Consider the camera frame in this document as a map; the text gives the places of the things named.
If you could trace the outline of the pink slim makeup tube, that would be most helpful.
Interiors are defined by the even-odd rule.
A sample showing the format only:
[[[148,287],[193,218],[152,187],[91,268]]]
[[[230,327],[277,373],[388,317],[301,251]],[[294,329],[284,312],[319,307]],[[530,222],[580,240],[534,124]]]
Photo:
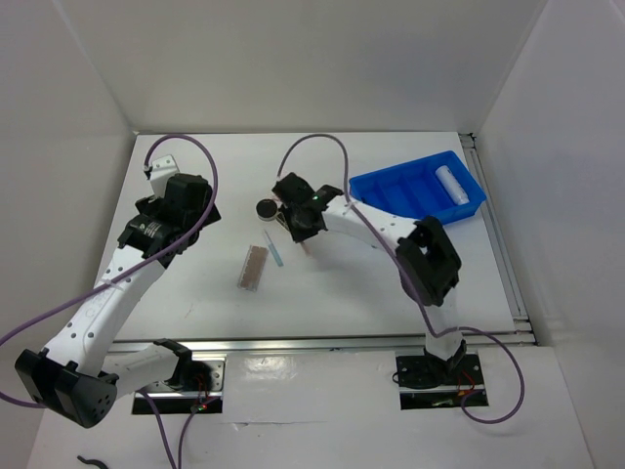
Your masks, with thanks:
[[[307,257],[312,257],[312,255],[313,255],[312,251],[311,251],[311,249],[309,248],[309,246],[307,245],[307,243],[305,241],[302,241],[300,243],[300,246],[302,247],[302,249],[303,249],[303,251],[304,251],[304,253],[305,253],[305,255]]]

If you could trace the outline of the white blue makeup pen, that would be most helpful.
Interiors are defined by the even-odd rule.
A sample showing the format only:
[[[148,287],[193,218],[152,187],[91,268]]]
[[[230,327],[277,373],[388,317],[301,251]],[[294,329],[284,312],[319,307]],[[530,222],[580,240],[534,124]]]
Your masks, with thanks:
[[[277,264],[278,267],[283,267],[284,263],[283,260],[274,244],[274,242],[271,239],[271,236],[269,235],[269,233],[267,231],[264,231],[264,237],[266,240],[266,243],[268,245],[268,249],[271,252],[271,255],[275,261],[275,263]]]

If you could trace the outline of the white lotion bottle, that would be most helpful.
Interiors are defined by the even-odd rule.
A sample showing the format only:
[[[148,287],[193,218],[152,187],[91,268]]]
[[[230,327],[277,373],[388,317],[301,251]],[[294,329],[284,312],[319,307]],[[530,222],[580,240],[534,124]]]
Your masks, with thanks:
[[[437,169],[436,176],[450,199],[456,205],[465,205],[470,202],[467,193],[446,165],[440,166]]]

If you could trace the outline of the black gold lipstick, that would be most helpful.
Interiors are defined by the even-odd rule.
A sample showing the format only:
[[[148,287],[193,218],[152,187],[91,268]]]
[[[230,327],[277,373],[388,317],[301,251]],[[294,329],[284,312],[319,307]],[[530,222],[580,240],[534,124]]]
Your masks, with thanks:
[[[286,231],[289,230],[289,226],[286,221],[286,218],[284,217],[284,214],[280,210],[277,211],[275,220],[283,229],[285,229]]]

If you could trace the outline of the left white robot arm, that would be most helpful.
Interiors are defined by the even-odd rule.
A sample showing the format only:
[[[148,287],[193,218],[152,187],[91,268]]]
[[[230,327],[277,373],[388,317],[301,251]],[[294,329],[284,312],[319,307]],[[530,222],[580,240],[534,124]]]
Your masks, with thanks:
[[[24,350],[16,372],[32,400],[83,428],[99,424],[114,402],[155,382],[172,390],[193,388],[210,378],[207,365],[171,339],[111,358],[107,352],[144,294],[173,259],[195,244],[199,235],[183,236],[208,216],[220,220],[208,202],[213,193],[202,177],[179,170],[175,158],[162,156],[147,171],[153,190],[137,201],[138,215],[118,239],[96,287],[67,325],[39,352]]]

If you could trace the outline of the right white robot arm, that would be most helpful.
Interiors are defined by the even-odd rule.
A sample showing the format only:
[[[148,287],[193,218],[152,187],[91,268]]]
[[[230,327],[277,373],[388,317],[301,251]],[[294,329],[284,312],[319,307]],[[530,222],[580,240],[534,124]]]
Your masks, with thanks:
[[[428,375],[446,383],[458,374],[467,350],[454,297],[462,262],[437,218],[399,217],[333,186],[314,190],[294,173],[278,179],[272,192],[296,243],[325,231],[385,251],[397,268],[401,288],[422,314]]]

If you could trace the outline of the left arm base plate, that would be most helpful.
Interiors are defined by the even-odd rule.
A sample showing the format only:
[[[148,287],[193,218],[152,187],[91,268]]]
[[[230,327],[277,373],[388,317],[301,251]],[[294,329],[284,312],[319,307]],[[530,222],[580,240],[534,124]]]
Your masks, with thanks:
[[[208,368],[202,376],[196,372],[188,384],[174,389],[164,382],[154,382],[146,387],[146,393],[163,415],[190,415],[198,405],[204,414],[223,412],[223,389],[226,375],[226,357],[199,355],[198,359]]]

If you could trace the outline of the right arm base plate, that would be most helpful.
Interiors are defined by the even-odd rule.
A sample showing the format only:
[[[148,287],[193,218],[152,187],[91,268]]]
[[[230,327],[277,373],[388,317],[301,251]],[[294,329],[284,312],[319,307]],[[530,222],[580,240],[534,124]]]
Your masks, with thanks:
[[[397,356],[392,375],[398,386],[401,410],[488,406],[481,364],[477,354],[466,355],[448,374],[435,370],[423,355]]]

